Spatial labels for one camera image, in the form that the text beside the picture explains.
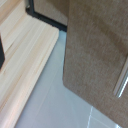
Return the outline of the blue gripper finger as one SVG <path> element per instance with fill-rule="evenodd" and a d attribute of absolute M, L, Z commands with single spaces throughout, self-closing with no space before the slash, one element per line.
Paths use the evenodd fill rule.
<path fill-rule="evenodd" d="M 5 61 L 5 54 L 4 54 L 4 49 L 3 49 L 2 40 L 1 40 L 1 36 L 0 36 L 0 69 L 1 69 L 4 61 Z"/>

